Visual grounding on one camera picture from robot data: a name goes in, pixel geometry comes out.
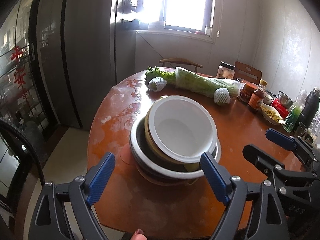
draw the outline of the fingernail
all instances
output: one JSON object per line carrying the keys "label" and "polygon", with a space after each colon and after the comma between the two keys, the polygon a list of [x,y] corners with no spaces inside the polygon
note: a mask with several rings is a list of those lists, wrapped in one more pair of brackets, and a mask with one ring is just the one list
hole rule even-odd
{"label": "fingernail", "polygon": [[143,231],[142,231],[142,229],[138,228],[137,231],[135,231],[134,234],[135,234],[135,235],[137,235],[137,234],[143,235]]}

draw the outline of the wooden table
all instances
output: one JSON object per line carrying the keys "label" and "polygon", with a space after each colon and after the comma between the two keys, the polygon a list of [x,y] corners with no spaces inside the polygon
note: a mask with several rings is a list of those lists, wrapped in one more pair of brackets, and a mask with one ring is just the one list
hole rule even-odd
{"label": "wooden table", "polygon": [[[217,106],[207,98],[186,90],[166,86],[161,92],[147,92],[144,72],[137,73],[111,89],[94,118],[88,144],[88,169],[111,151],[116,167],[95,210],[102,225],[133,233],[141,228],[146,236],[202,238],[212,235],[224,206],[218,202],[205,177],[192,186],[157,186],[144,179],[131,160],[122,160],[129,151],[129,133],[133,122],[145,115],[152,103],[162,95],[182,95],[199,102],[213,117],[221,143],[219,164],[231,175],[245,181],[261,182],[266,178],[246,161],[242,149],[255,144],[285,164],[287,169],[300,170],[301,164],[292,152],[268,141],[270,128],[261,115],[250,112],[246,105],[231,100],[230,105]],[[240,227],[246,226],[249,203],[245,207]]]}

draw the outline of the window sill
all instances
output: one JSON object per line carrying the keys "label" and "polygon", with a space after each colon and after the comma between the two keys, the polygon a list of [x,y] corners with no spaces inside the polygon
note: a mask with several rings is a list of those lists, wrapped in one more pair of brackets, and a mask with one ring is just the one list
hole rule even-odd
{"label": "window sill", "polygon": [[205,41],[211,44],[214,44],[214,40],[212,36],[205,36],[201,34],[195,34],[191,32],[177,31],[177,30],[169,30],[169,29],[151,29],[145,31],[137,31],[139,34],[162,34],[162,35],[171,35],[178,37],[187,37],[190,39]]}

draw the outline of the wooden chair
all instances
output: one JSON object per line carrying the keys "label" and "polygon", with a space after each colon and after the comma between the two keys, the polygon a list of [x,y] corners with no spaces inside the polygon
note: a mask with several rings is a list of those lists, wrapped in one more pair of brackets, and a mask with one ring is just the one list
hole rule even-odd
{"label": "wooden chair", "polygon": [[243,78],[251,83],[259,85],[262,77],[262,72],[260,70],[239,61],[235,62],[235,67],[235,75],[233,76],[234,80],[237,78]]}
{"label": "wooden chair", "polygon": [[162,63],[162,66],[165,67],[165,63],[175,63],[175,64],[181,64],[181,65],[191,65],[195,66],[195,72],[197,72],[198,67],[203,68],[202,65],[194,63],[190,60],[187,60],[182,57],[172,57],[172,58],[166,58],[166,59],[161,59],[159,60],[159,63]]}

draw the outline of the green liquid bottle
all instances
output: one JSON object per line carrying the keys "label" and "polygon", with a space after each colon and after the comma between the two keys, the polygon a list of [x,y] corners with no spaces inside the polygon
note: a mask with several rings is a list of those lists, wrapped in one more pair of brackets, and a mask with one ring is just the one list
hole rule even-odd
{"label": "green liquid bottle", "polygon": [[300,95],[297,96],[295,102],[291,106],[291,111],[285,119],[286,125],[283,125],[283,128],[287,132],[291,132],[294,125],[296,124],[299,115],[301,114],[303,108],[306,105],[306,98],[308,94],[305,90],[302,90]]}

